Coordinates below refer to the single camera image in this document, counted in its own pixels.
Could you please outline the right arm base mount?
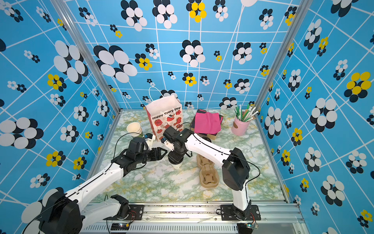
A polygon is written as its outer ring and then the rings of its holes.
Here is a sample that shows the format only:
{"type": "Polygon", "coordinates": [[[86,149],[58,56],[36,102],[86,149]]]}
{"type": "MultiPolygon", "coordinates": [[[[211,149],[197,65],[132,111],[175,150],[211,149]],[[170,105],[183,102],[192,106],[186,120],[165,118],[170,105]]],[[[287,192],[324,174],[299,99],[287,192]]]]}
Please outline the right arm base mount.
{"type": "Polygon", "coordinates": [[[257,205],[248,205],[244,211],[236,208],[233,204],[221,205],[219,210],[222,221],[259,221],[262,219],[257,205]]]}

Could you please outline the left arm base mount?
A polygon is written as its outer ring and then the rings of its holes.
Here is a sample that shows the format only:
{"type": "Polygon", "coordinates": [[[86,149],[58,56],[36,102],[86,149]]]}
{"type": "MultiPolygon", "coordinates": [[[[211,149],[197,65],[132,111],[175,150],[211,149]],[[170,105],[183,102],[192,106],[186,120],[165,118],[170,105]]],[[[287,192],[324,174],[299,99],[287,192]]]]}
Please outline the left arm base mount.
{"type": "Polygon", "coordinates": [[[126,220],[128,222],[141,220],[144,213],[144,205],[130,204],[128,208],[120,209],[119,213],[105,220],[126,220]]]}

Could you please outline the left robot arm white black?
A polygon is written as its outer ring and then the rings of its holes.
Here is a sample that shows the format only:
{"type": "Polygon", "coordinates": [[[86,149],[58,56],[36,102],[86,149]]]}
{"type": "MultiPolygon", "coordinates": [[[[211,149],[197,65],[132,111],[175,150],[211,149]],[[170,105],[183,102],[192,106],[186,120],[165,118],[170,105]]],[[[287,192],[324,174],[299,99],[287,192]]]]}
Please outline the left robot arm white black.
{"type": "Polygon", "coordinates": [[[78,234],[85,227],[109,217],[129,218],[133,222],[136,213],[131,211],[128,200],[120,195],[113,195],[94,206],[89,203],[110,185],[136,170],[138,164],[159,161],[166,153],[167,150],[161,147],[153,147],[151,140],[132,139],[127,149],[81,185],[67,192],[61,187],[52,189],[43,199],[28,205],[21,216],[26,224],[22,232],[78,234]]]}

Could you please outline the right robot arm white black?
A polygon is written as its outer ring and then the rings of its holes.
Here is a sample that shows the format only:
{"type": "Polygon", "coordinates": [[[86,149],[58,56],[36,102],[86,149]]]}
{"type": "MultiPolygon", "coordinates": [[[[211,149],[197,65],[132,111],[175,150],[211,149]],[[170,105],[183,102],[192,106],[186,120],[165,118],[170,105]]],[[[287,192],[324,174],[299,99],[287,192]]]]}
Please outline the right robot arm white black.
{"type": "Polygon", "coordinates": [[[177,131],[169,127],[163,133],[161,142],[170,149],[168,160],[174,168],[180,168],[188,151],[199,154],[222,168],[223,182],[232,189],[233,209],[236,216],[245,216],[251,202],[247,195],[250,181],[249,162],[238,148],[222,148],[203,139],[189,129],[177,131]]]}

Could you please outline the red white gift bag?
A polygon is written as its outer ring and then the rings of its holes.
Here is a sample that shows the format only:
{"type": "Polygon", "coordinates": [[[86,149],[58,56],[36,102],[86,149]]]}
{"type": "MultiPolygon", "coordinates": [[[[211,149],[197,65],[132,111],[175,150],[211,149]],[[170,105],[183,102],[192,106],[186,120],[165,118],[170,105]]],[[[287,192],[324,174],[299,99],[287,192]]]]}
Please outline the red white gift bag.
{"type": "Polygon", "coordinates": [[[151,102],[145,106],[145,110],[147,111],[153,135],[155,135],[157,141],[160,141],[168,127],[175,128],[183,122],[183,108],[174,95],[153,99],[151,96],[152,88],[153,86],[149,88],[151,102]]]}

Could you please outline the black coffee cup lid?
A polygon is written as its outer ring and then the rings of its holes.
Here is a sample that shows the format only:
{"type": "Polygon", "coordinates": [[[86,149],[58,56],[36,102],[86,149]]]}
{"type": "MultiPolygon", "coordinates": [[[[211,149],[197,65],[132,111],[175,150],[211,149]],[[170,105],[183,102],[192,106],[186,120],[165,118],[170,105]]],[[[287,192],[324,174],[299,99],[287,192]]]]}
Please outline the black coffee cup lid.
{"type": "Polygon", "coordinates": [[[172,165],[178,165],[183,162],[184,156],[180,155],[168,155],[168,160],[172,165]]]}

